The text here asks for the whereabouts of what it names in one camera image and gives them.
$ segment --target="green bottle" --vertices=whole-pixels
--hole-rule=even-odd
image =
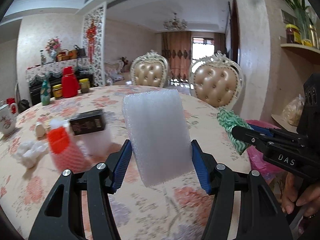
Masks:
[[[51,97],[51,86],[46,77],[42,83],[41,91],[40,91],[40,98],[43,106],[47,106],[50,104],[50,97]]]

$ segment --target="green cloth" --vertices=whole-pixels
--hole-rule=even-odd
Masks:
[[[226,130],[228,137],[235,147],[236,151],[241,155],[249,146],[249,143],[237,140],[233,138],[231,131],[232,128],[236,125],[251,129],[251,126],[248,125],[245,120],[236,115],[233,111],[227,111],[224,108],[220,108],[219,113],[217,114],[217,120],[219,124]]]

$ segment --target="silver screw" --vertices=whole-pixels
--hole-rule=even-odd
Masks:
[[[97,169],[98,169],[98,170],[103,170],[105,167],[106,167],[106,164],[105,164],[105,163],[98,163],[98,164],[97,164]]]
[[[259,171],[256,171],[256,170],[253,170],[251,171],[251,174],[255,177],[258,177],[260,175],[260,172]]]
[[[223,165],[222,163],[217,164],[217,169],[220,171],[223,171],[225,169],[225,165]]]
[[[63,172],[62,172],[62,175],[63,176],[69,176],[71,174],[71,170],[64,170]]]

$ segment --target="wall shelf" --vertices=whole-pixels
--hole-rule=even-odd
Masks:
[[[320,50],[300,44],[283,43],[281,47],[287,49],[311,62],[320,65]]]
[[[283,120],[280,115],[272,114],[271,117],[273,120],[275,120],[279,125],[281,125],[287,131],[297,133],[297,128],[289,124],[287,121]]]

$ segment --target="brown curtain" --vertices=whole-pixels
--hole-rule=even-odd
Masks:
[[[222,54],[226,53],[226,35],[224,33],[214,33],[214,52],[216,53],[218,50]]]
[[[188,79],[191,64],[191,32],[162,33],[162,56],[169,61],[173,79]]]

